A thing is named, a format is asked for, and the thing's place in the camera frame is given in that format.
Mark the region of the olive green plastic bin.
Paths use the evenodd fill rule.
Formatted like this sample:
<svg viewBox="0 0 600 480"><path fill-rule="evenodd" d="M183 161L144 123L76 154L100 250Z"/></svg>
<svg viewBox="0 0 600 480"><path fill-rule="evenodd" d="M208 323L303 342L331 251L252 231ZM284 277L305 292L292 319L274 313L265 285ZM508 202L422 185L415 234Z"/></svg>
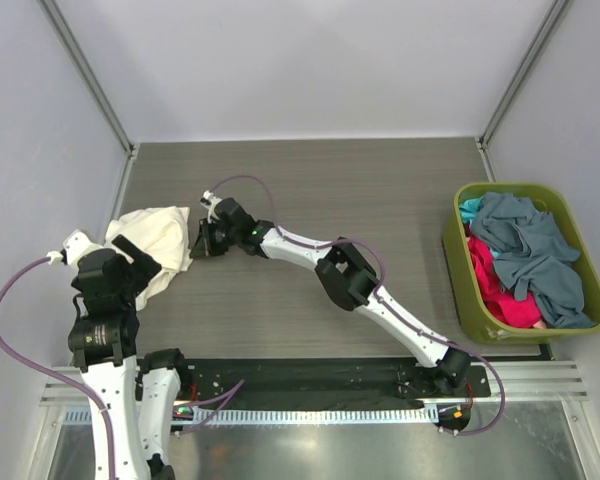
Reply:
<svg viewBox="0 0 600 480"><path fill-rule="evenodd" d="M573 269L583 283L584 312L595 323L588 329L521 329L498 321L482 301L471 263L466 234L458 206L487 192L511 193L528 197L541 211L551 212L568 244L581 252ZM442 244L447 261L459 324L472 340L485 344L542 344L554 339L587 335L600 331L600 279L564 198L555 190L534 183L471 183L454 196L451 216L443 230Z"/></svg>

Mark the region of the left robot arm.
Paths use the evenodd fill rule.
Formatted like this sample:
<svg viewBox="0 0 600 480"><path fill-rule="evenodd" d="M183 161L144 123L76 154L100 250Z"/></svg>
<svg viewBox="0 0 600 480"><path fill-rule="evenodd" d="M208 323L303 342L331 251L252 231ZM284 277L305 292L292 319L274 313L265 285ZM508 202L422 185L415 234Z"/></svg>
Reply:
<svg viewBox="0 0 600 480"><path fill-rule="evenodd" d="M122 235L106 248L74 231L63 243L75 268L76 320L68 336L89 405L98 479L172 479L167 456L175 400L192 387L179 349L137 359L136 298L161 271Z"/></svg>

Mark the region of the cream white t shirt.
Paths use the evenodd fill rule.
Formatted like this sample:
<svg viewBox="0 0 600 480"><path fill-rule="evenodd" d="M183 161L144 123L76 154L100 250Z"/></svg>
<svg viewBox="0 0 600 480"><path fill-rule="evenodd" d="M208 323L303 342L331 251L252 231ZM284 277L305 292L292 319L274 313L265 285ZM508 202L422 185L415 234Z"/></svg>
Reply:
<svg viewBox="0 0 600 480"><path fill-rule="evenodd" d="M188 220L189 207L139 209L112 220L105 234L106 246L123 235L161 265L161 271L136 297L136 309L143 310L148 300L167 289L174 277L186 272L190 257Z"/></svg>

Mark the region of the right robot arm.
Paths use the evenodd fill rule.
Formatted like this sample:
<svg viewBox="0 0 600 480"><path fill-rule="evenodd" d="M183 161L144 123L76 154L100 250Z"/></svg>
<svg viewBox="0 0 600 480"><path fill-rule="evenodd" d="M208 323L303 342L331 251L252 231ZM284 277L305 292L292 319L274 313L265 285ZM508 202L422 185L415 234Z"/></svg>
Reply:
<svg viewBox="0 0 600 480"><path fill-rule="evenodd" d="M451 396L468 385L470 355L402 307L376 271L343 237L319 241L293 234L271 221L256 220L232 197L206 191L200 199L206 217L191 249L193 258L224 255L237 247L250 256L284 261L313 271L337 307L374 321L412 353L428 374L434 391Z"/></svg>

